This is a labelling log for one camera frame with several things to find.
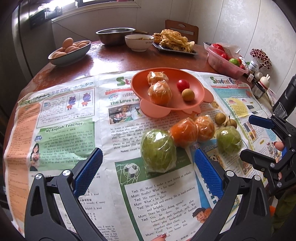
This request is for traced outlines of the right hand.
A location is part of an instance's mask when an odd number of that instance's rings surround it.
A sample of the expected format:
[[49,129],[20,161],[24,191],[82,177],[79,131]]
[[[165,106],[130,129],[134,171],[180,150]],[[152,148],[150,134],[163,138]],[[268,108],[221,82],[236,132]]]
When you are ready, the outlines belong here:
[[[273,142],[273,146],[274,146],[279,152],[282,152],[283,149],[285,148],[283,142],[278,142],[278,141]],[[281,157],[276,157],[275,160],[276,160],[276,162],[278,163],[278,162],[281,160]],[[282,173],[281,173],[281,172],[278,173],[278,178],[279,178],[279,180],[281,180],[281,178],[282,178]]]

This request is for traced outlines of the left hand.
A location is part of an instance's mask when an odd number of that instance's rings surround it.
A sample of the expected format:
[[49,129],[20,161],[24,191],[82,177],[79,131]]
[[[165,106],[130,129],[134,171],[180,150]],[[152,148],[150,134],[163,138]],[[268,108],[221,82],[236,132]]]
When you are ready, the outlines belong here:
[[163,233],[155,238],[153,238],[151,241],[166,241],[167,234]]

